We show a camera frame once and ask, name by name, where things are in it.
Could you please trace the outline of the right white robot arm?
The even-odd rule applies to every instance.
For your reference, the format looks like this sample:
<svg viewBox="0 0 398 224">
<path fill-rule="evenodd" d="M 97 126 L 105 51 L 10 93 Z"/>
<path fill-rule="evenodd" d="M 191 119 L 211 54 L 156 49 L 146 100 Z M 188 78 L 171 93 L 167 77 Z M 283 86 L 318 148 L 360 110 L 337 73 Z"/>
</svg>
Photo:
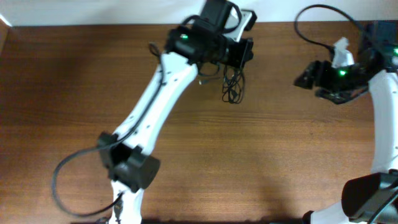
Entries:
<svg viewBox="0 0 398 224">
<path fill-rule="evenodd" d="M 341 38 L 331 61 L 314 61 L 294 85 L 342 105 L 365 93 L 374 110 L 371 173 L 345 183 L 339 202 L 309 211 L 299 223 L 397 223 L 397 26 L 377 21 L 363 29 L 355 60 Z"/>
</svg>

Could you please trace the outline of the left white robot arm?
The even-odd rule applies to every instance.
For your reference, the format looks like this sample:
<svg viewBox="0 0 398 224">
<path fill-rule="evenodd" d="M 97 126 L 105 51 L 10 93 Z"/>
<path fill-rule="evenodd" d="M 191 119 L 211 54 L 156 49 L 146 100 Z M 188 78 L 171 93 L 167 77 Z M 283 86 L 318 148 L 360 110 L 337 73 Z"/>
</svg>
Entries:
<svg viewBox="0 0 398 224">
<path fill-rule="evenodd" d="M 160 168 L 151 153 L 160 130 L 184 90 L 204 63 L 241 70 L 253 57 L 251 38 L 243 32 L 257 20 L 252 10 L 230 1 L 207 1 L 199 15 L 171 29 L 152 80 L 137 105 L 114 133 L 101 133 L 99 155 L 113 189 L 107 223 L 141 223 L 144 191 Z"/>
</svg>

